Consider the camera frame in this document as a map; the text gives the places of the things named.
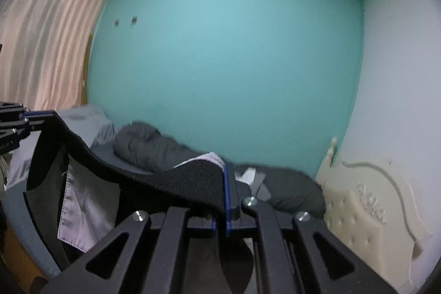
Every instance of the cream headboard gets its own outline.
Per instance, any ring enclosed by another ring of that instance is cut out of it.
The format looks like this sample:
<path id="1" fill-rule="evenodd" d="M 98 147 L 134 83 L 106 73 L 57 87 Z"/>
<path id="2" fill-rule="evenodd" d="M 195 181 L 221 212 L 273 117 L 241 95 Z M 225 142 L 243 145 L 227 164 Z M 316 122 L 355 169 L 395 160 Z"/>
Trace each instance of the cream headboard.
<path id="1" fill-rule="evenodd" d="M 336 141 L 316 176 L 326 201 L 329 230 L 400 294 L 414 289 L 410 279 L 415 244 L 430 236 L 410 186 L 392 161 L 332 163 Z"/>

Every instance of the mattress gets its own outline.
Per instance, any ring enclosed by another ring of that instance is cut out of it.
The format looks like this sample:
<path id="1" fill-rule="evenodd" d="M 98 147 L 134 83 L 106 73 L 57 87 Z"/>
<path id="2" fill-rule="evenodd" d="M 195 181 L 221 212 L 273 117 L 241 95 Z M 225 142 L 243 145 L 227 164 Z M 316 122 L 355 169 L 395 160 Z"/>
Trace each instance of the mattress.
<path id="1" fill-rule="evenodd" d="M 148 174 L 131 164 L 121 160 L 113 153 L 112 142 L 92 147 L 92 152 L 103 161 L 132 172 Z M 26 181 L 19 182 L 5 192 L 5 197 L 1 201 L 3 211 L 10 224 L 10 227 L 16 234 L 23 248 L 32 258 L 34 263 L 44 273 L 47 279 L 52 279 L 59 275 L 60 269 L 49 254 L 46 246 L 40 239 L 32 219 L 27 210 L 27 206 L 23 197 L 26 191 Z"/>

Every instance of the curtain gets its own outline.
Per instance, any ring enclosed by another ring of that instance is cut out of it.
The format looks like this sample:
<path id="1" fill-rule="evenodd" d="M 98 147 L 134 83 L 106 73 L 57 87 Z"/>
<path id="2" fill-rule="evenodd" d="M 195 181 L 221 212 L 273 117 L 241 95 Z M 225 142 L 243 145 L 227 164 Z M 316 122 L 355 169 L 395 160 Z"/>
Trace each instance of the curtain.
<path id="1" fill-rule="evenodd" d="M 0 0 L 0 100 L 33 110 L 80 102 L 89 34 L 104 0 Z"/>

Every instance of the metal bolt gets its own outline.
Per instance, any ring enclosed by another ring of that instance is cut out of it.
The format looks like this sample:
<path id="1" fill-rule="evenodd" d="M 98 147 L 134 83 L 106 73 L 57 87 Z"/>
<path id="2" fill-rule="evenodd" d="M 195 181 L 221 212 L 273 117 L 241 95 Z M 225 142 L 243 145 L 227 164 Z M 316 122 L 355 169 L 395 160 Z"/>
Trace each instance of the metal bolt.
<path id="1" fill-rule="evenodd" d="M 297 212 L 295 217 L 299 222 L 307 222 L 310 220 L 311 215 L 308 212 Z"/>
<path id="2" fill-rule="evenodd" d="M 149 215 L 147 214 L 147 212 L 145 211 L 136 211 L 133 215 L 132 218 L 137 221 L 137 222 L 143 222 L 147 219 Z"/>
<path id="3" fill-rule="evenodd" d="M 257 204 L 257 198 L 256 197 L 247 197 L 244 198 L 242 203 L 246 205 L 247 207 L 255 206 Z"/>

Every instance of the teal wall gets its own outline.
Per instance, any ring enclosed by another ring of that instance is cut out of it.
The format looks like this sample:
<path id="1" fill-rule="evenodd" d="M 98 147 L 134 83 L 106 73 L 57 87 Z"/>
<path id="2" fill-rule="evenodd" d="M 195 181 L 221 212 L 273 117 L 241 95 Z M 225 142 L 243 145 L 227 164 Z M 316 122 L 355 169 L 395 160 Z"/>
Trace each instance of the teal wall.
<path id="1" fill-rule="evenodd" d="M 314 177 L 348 126 L 362 14 L 362 0 L 107 0 L 89 100 L 117 126 Z"/>

